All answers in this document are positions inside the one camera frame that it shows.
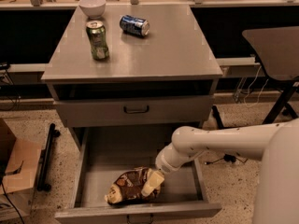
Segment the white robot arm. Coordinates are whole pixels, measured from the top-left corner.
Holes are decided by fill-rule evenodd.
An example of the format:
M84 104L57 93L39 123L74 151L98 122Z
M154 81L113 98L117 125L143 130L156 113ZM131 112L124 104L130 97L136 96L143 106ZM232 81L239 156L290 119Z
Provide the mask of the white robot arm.
M299 119L213 131L179 127L156 157L142 195L206 150L262 163L252 224L299 224Z

